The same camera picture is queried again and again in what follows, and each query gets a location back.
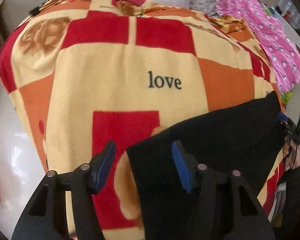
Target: blanket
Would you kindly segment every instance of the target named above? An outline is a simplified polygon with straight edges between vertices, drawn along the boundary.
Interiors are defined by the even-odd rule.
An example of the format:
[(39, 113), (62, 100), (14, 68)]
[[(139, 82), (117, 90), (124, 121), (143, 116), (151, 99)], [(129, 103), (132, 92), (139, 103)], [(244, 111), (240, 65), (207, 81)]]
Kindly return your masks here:
[[(115, 141), (106, 186), (94, 197), (106, 239), (144, 237), (142, 220), (118, 197), (131, 192), (138, 203), (125, 184), (133, 180), (127, 147), (185, 119), (278, 94), (244, 20), (149, 0), (49, 1), (2, 47), (0, 81), (45, 171), (72, 171)], [(284, 171), (281, 161), (278, 152), (258, 195), (263, 206)]]
[(258, 0), (217, 0), (217, 12), (243, 18), (255, 33), (270, 63), (280, 93), (300, 82), (300, 55), (285, 35), (281, 22), (267, 15)]

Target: black cloth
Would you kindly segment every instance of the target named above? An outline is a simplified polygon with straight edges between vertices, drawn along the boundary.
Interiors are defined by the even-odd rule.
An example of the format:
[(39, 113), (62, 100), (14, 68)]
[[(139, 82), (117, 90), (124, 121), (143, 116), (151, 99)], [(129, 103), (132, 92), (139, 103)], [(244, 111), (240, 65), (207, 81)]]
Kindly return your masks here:
[(282, 210), (282, 225), (280, 228), (274, 228), (277, 240), (286, 239), (300, 214), (300, 167), (286, 171), (279, 180), (278, 185), (283, 182), (286, 182), (287, 197)]
[(215, 171), (239, 170), (258, 195), (284, 144), (279, 112), (272, 92), (266, 98), (180, 122), (129, 147), (146, 239), (183, 239), (196, 201), (181, 186), (171, 154), (175, 140)]

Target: pink patterned cloth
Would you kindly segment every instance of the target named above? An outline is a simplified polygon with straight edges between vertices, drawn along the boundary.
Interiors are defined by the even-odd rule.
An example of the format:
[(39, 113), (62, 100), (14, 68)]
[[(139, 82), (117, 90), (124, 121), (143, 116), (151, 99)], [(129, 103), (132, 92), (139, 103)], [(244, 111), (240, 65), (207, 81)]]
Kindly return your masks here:
[(267, 15), (258, 0), (220, 0), (216, 6), (218, 13), (247, 21), (270, 59), (279, 91), (292, 90), (300, 82), (300, 55), (280, 20)]

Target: floor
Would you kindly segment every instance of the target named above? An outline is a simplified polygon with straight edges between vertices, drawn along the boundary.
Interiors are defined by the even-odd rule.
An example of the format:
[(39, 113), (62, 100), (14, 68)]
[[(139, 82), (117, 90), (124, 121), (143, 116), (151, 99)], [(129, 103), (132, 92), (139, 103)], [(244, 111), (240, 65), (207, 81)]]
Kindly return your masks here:
[[(44, 0), (5, 0), (3, 16), (9, 32), (28, 15), (28, 11)], [(167, 5), (182, 6), (182, 1), (158, 0)], [(265, 0), (268, 4), (279, 0)], [(281, 19), (288, 37), (300, 47), (300, 38), (288, 23)], [(287, 107), (287, 115), (295, 122), (300, 111), (300, 84)], [(32, 192), (44, 176), (40, 160), (26, 135), (9, 99), (0, 86), (0, 230), (11, 239), (18, 218)]]
[(9, 239), (44, 175), (32, 141), (0, 85), (0, 230)]

